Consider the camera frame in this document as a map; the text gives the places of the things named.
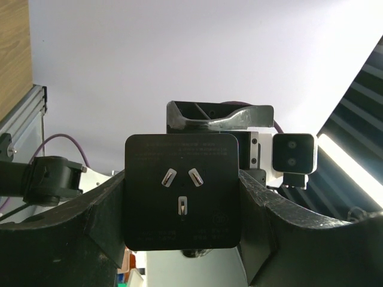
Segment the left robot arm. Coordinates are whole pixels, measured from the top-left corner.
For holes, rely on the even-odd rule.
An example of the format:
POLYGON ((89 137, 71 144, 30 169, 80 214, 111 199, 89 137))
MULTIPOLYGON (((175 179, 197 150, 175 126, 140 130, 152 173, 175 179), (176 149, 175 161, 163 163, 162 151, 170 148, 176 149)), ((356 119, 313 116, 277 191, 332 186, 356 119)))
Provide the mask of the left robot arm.
POLYGON ((1 223, 2 286, 114 286, 125 249, 239 248, 250 286, 381 286, 382 213, 351 223, 267 189, 230 133, 133 135, 84 193, 62 157, 1 163, 1 195, 48 211, 1 223))

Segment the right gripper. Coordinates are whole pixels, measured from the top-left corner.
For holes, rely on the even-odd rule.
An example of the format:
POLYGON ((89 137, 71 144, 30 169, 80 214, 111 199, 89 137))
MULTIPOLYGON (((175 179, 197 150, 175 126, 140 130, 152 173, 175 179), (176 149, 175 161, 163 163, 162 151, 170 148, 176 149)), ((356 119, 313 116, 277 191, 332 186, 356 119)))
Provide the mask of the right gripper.
MULTIPOLYGON (((247 103, 206 103, 171 101, 166 106, 166 132, 218 133, 273 127, 274 108, 247 103)), ((283 173, 272 167, 273 134, 238 132, 239 168, 264 187, 278 188, 283 173)))

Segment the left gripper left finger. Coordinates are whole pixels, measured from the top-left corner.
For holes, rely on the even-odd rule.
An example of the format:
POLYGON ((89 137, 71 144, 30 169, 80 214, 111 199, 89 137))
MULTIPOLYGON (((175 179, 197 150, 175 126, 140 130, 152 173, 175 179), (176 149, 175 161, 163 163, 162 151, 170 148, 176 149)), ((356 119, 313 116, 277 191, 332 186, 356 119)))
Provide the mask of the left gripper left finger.
POLYGON ((1 224, 1 286, 114 286, 124 173, 20 223, 1 224))

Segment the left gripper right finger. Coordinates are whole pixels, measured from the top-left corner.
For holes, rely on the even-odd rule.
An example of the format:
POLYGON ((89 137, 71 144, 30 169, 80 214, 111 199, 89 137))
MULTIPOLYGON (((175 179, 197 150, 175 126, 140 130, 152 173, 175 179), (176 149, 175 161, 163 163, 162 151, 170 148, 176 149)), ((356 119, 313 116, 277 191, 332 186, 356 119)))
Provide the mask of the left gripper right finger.
POLYGON ((347 222, 305 209, 239 174, 249 286, 381 286, 382 213, 347 222))

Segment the black cube socket adapter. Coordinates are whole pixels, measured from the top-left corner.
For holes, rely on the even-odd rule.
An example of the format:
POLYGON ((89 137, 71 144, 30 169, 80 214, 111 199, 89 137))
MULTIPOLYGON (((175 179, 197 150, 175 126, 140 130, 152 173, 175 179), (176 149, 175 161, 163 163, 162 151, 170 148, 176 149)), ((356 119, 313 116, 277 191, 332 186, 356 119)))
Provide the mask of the black cube socket adapter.
POLYGON ((125 143, 123 232, 133 251, 223 249, 241 238, 238 141, 133 135, 125 143))

